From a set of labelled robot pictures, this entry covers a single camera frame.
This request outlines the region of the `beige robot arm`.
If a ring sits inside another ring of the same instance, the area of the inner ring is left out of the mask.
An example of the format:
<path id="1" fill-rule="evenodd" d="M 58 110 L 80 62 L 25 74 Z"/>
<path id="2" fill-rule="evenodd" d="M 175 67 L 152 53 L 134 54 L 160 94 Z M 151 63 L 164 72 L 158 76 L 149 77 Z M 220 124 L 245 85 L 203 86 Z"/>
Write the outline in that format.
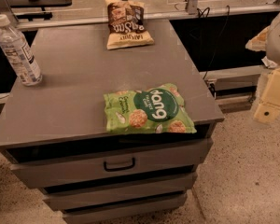
<path id="1" fill-rule="evenodd" d="M 271 25 L 250 39 L 245 47 L 265 51 L 265 60 L 277 67 L 259 79 L 260 94 L 253 120 L 270 123 L 280 115 L 280 12 Z"/>

